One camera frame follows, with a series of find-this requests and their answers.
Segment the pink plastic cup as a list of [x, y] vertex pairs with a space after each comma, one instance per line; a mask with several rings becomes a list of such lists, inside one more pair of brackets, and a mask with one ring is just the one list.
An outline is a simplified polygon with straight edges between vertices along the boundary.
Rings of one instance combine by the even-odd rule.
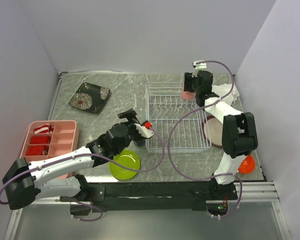
[[195, 99], [196, 94], [194, 92], [190, 92], [190, 91], [182, 91], [181, 92], [181, 97], [184, 100], [193, 100]]

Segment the dark blue ceramic mug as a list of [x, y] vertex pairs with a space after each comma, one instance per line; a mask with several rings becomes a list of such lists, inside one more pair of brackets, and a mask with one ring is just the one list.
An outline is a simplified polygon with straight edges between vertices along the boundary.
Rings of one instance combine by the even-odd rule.
[[141, 139], [141, 140], [134, 140], [133, 144], [137, 147], [143, 147], [146, 143], [145, 139]]

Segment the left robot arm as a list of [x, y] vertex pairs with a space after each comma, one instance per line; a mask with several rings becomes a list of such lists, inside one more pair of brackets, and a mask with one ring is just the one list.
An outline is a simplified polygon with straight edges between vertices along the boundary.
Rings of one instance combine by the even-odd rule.
[[152, 124], [148, 120], [140, 122], [133, 109], [117, 116], [126, 121], [114, 124], [97, 139], [77, 150], [40, 161], [27, 162], [24, 157], [15, 160], [2, 179], [0, 204], [18, 210], [42, 198], [66, 196], [75, 197], [78, 201], [86, 200], [90, 188], [83, 176], [59, 177], [113, 162], [114, 157], [131, 142], [150, 139], [154, 135]]

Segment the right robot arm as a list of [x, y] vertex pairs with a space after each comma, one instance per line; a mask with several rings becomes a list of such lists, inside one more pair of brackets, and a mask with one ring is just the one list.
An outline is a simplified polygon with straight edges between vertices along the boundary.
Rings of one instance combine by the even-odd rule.
[[221, 145], [223, 157], [214, 172], [216, 182], [209, 186], [210, 196], [221, 199], [227, 192], [225, 185], [235, 180], [244, 159], [258, 147], [254, 115], [233, 108], [213, 90], [213, 74], [198, 70], [184, 74], [183, 91], [193, 93], [196, 104], [222, 124]]

